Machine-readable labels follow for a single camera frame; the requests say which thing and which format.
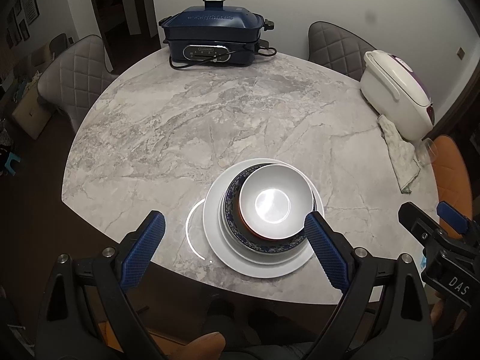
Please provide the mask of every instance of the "blue gripper pad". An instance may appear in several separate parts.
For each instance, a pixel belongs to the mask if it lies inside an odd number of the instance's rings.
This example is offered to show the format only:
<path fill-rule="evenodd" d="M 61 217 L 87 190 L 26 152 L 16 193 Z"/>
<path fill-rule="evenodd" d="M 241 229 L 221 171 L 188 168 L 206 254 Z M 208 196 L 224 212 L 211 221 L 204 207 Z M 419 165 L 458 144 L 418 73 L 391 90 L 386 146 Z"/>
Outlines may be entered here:
<path fill-rule="evenodd" d="M 447 202 L 438 203 L 437 215 L 459 234 L 465 234 L 469 229 L 469 221 L 467 218 Z"/>
<path fill-rule="evenodd" d="M 123 292 L 138 285 L 164 234 L 165 217 L 162 213 L 156 212 L 130 249 L 130 253 L 123 260 L 122 276 L 119 283 Z"/>
<path fill-rule="evenodd" d="M 312 213 L 305 218 L 304 230 L 328 280 L 345 293 L 350 287 L 347 264 Z"/>

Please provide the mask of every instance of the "quilted gray chair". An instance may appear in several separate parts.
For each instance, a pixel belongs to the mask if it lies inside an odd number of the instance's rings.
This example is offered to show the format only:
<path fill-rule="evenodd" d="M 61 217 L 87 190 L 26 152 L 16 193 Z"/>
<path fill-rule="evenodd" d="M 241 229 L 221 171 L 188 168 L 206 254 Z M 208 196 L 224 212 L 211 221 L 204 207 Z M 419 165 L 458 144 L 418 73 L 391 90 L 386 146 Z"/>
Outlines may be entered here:
<path fill-rule="evenodd" d="M 117 77 L 105 67 L 102 39 L 88 35 L 43 72 L 37 83 L 38 94 L 67 113 L 76 133 L 89 109 Z"/>
<path fill-rule="evenodd" d="M 308 60 L 360 81 L 365 70 L 363 56 L 375 50 L 357 35 L 325 21 L 313 23 L 308 30 Z"/>

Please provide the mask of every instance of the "white bowl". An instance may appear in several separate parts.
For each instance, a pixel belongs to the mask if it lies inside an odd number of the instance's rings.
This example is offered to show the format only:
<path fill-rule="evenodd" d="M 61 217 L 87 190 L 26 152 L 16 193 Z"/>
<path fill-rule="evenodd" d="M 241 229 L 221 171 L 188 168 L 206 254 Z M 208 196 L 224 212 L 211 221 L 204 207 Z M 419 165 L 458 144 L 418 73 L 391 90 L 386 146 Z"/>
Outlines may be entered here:
<path fill-rule="evenodd" d="M 261 237 L 284 239 L 303 229 L 314 196 L 305 178 L 289 166 L 272 164 L 255 170 L 243 183 L 240 213 Z"/>

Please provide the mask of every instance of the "wall outlet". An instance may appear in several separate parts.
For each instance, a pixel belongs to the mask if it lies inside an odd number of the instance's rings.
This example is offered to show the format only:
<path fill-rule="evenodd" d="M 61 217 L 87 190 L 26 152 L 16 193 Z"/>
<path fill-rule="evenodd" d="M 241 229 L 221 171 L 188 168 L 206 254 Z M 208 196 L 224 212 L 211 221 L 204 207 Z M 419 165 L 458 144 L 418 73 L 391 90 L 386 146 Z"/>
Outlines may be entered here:
<path fill-rule="evenodd" d="M 457 55 L 458 55 L 458 58 L 462 60 L 463 57 L 465 56 L 465 51 L 463 51 L 463 49 L 460 47 L 457 51 Z"/>

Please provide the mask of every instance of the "transparent glass cup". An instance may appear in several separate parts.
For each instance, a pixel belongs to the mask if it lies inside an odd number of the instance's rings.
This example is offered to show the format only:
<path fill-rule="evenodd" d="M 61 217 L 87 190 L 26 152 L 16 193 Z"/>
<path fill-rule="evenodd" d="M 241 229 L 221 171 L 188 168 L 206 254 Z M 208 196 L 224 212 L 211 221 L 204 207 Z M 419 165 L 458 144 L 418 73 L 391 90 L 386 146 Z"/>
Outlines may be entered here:
<path fill-rule="evenodd" d="M 431 164 L 438 157 L 438 149 L 434 141 L 426 138 L 415 145 L 415 155 L 421 166 Z"/>

